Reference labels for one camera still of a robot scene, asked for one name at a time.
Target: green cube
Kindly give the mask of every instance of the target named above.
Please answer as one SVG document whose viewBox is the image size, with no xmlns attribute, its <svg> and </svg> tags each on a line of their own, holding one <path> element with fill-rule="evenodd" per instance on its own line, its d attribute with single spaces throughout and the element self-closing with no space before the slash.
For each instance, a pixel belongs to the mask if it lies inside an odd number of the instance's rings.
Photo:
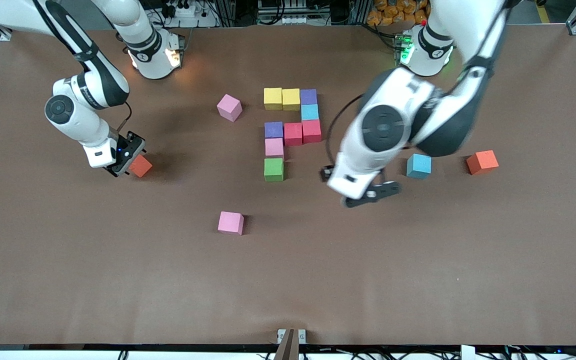
<svg viewBox="0 0 576 360">
<path fill-rule="evenodd" d="M 284 159 L 278 157 L 263 160 L 263 177 L 266 182 L 283 182 Z"/>
</svg>

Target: purple cube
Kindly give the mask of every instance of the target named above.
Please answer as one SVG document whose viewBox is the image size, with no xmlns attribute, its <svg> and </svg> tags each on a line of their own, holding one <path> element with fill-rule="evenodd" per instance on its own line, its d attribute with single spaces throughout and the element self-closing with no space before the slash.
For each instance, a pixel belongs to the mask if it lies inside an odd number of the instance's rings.
<svg viewBox="0 0 576 360">
<path fill-rule="evenodd" d="M 281 121 L 266 122 L 265 125 L 266 139 L 281 139 L 284 137 L 284 123 Z"/>
<path fill-rule="evenodd" d="M 301 89 L 299 97 L 302 105 L 315 105 L 317 104 L 317 90 L 316 89 Z"/>
</svg>

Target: brown table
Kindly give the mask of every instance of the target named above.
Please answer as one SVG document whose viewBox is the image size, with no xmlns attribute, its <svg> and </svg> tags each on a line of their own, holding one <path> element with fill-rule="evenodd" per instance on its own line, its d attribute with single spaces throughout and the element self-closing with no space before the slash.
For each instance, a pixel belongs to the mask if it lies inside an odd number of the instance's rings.
<svg viewBox="0 0 576 360">
<path fill-rule="evenodd" d="M 263 179 L 264 87 L 318 89 L 324 129 L 390 68 L 361 28 L 195 30 L 183 69 L 146 80 L 112 32 L 93 38 L 130 83 L 126 126 L 148 141 L 146 177 L 89 168 L 48 123 L 51 84 L 78 64 L 47 36 L 0 44 L 0 344 L 576 342 L 576 37 L 511 26 L 474 135 L 426 180 L 345 209 L 320 183 L 323 143 L 287 150 Z M 449 88 L 459 61 L 432 81 Z M 220 118 L 240 98 L 236 123 Z M 113 126 L 127 109 L 102 111 Z M 343 116 L 336 149 L 352 119 Z M 466 173 L 492 149 L 500 168 Z M 242 237 L 217 232 L 222 210 Z"/>
</svg>

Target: light blue cube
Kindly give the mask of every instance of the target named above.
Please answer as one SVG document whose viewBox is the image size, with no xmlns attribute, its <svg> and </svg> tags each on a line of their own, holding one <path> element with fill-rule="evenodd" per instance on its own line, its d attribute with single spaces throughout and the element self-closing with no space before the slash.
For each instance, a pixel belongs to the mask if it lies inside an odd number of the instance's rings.
<svg viewBox="0 0 576 360">
<path fill-rule="evenodd" d="M 320 108 L 317 104 L 301 105 L 301 121 L 319 120 Z"/>
<path fill-rule="evenodd" d="M 430 156 L 415 153 L 407 162 L 406 176 L 409 178 L 425 179 L 430 175 Z"/>
</svg>

